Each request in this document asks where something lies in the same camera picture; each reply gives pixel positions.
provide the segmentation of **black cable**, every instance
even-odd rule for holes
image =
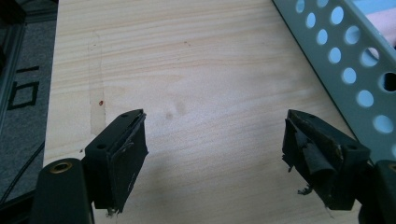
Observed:
[[[18,181],[22,177],[23,173],[27,170],[29,165],[32,163],[32,161],[37,157],[37,155],[44,149],[45,141],[38,147],[38,149],[33,153],[33,155],[29,158],[29,160],[22,166],[18,174],[15,176],[15,178],[12,180],[11,184],[8,186],[6,192],[3,194],[3,197],[1,198],[0,204],[3,204],[6,202],[6,199],[8,198],[9,194],[11,191],[14,189],[14,187],[17,185]]]

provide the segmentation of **light wood surface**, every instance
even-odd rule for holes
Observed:
[[[358,222],[281,160],[289,108],[349,131],[270,0],[60,1],[45,164],[138,108],[149,154],[96,223]]]

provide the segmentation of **metal frame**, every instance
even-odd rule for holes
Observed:
[[[396,51],[347,0],[274,0],[306,58],[372,161],[396,158]]]

